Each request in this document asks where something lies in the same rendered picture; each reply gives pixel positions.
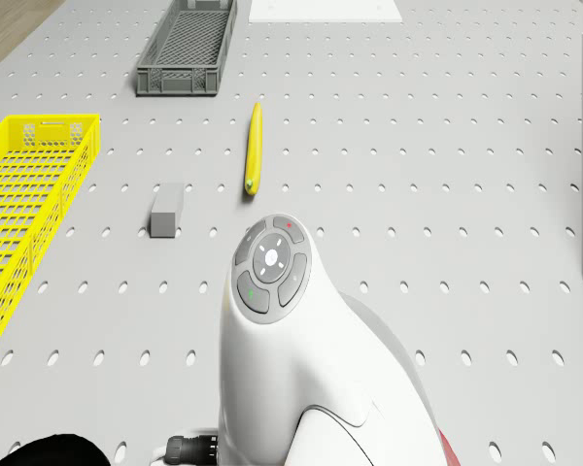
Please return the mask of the white board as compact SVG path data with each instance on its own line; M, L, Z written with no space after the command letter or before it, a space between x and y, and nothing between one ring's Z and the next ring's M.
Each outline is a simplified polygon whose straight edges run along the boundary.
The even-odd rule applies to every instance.
M402 22L395 0L252 0L249 22Z

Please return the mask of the grey cube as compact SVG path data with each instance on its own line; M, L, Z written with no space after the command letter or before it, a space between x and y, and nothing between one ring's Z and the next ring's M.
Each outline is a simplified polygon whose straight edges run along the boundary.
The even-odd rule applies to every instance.
M184 188L181 183L162 183L150 214L150 235L153 238L174 238L184 208Z

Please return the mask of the dark grey basket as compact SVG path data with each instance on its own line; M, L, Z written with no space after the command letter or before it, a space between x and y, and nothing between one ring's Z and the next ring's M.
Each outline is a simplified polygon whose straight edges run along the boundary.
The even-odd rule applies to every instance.
M172 0L137 64L136 94L216 95L236 17L235 0Z

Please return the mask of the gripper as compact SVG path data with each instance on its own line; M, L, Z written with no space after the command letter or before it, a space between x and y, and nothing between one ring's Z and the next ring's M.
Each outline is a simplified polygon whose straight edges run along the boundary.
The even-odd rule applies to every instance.
M151 465L217 465L218 434L201 433L194 437L175 435L154 450Z

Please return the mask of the banana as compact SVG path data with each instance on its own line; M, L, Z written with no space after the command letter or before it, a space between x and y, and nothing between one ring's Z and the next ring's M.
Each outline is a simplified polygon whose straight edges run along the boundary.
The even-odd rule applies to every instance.
M262 165L262 109L260 103L255 103L251 117L244 188L248 195L254 196L258 192Z

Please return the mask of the yellow basket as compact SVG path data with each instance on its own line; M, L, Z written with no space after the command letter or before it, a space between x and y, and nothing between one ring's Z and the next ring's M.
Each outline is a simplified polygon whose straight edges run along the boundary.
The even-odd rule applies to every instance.
M0 337L100 151L100 117L0 122Z

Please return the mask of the black plate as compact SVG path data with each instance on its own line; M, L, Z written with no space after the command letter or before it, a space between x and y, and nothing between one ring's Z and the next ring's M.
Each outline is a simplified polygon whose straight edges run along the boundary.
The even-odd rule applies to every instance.
M26 444L0 459L0 466L111 466L92 441L75 434L57 434Z

